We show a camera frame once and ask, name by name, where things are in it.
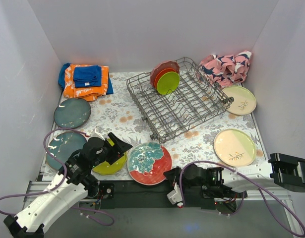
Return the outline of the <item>orange plate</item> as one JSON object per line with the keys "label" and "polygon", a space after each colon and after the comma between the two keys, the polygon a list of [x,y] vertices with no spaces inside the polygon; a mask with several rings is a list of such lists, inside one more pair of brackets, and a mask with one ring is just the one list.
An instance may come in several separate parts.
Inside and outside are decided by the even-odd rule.
{"label": "orange plate", "polygon": [[175,72],[175,71],[174,71],[173,69],[171,69],[171,68],[162,70],[162,71],[157,75],[157,77],[156,77],[155,86],[154,86],[155,89],[156,89],[158,80],[159,80],[165,73],[167,73],[167,72]]}

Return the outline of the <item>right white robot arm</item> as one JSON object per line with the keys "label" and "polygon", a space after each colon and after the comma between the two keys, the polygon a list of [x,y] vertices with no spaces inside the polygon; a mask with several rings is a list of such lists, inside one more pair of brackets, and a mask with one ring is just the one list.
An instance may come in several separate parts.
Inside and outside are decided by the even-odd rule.
{"label": "right white robot arm", "polygon": [[282,187],[292,192],[305,192],[305,159],[273,153],[270,159],[260,164],[235,168],[230,171],[222,165],[213,168],[201,168],[195,164],[184,170],[179,167],[164,172],[164,176],[174,187],[201,186],[205,197],[223,198],[238,196],[242,192],[258,189],[251,181],[263,188]]}

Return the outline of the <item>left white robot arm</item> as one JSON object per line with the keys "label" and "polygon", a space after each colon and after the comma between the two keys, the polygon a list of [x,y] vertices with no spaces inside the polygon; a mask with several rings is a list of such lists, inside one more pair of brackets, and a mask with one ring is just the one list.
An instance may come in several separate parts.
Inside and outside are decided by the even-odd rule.
{"label": "left white robot arm", "polygon": [[75,203],[98,195],[99,181],[91,174],[92,169],[103,162],[113,164],[132,148],[111,132],[108,137],[90,137],[71,154],[44,191],[35,193],[35,199],[25,209],[4,219],[12,237],[42,238]]}

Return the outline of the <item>lime green plate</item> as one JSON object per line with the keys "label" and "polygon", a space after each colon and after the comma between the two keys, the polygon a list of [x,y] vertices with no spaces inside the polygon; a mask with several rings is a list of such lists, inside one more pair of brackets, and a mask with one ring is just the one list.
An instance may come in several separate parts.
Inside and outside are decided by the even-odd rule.
{"label": "lime green plate", "polygon": [[157,82],[157,92],[161,95],[168,95],[173,93],[180,82],[180,76],[176,72],[165,73]]}

